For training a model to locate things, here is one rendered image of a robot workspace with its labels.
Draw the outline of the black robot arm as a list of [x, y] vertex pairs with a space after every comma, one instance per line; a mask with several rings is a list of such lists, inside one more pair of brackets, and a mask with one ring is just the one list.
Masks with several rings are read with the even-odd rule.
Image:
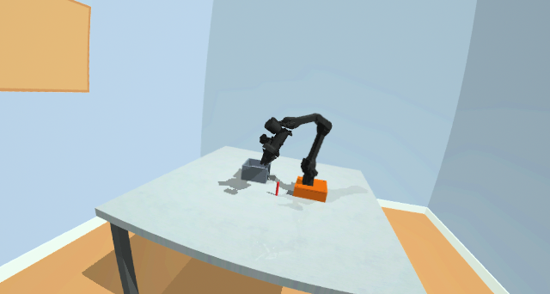
[[[265, 128], [275, 136], [285, 141], [287, 137], [292, 136], [292, 131], [288, 131], [286, 128], [295, 129], [299, 125], [306, 124], [309, 122], [315, 122], [317, 124], [317, 135], [313, 146], [309, 152], [309, 156], [303, 158], [302, 160], [302, 172], [304, 176], [302, 178], [303, 185], [313, 186], [314, 177], [317, 176], [318, 172], [315, 170], [316, 158], [318, 157], [319, 150], [322, 144], [324, 137], [331, 131], [332, 123], [328, 121], [319, 113], [312, 113], [309, 115], [304, 115], [300, 117], [284, 117], [284, 119], [277, 121], [274, 117], [271, 117], [266, 123]], [[285, 127], [285, 128], [282, 128]], [[272, 136], [273, 137], [273, 136]], [[270, 144], [272, 137], [269, 138], [266, 134], [260, 136], [260, 143]]]

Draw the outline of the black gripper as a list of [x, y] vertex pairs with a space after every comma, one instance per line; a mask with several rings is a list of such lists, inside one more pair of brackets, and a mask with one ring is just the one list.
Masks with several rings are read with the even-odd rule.
[[272, 137], [272, 141], [270, 144], [263, 144], [262, 147], [265, 148], [265, 150], [262, 148], [263, 156], [261, 158], [260, 164], [262, 165], [264, 163], [264, 165], [266, 166], [277, 157], [279, 157], [279, 149], [282, 145], [284, 145], [284, 141], [276, 136]]

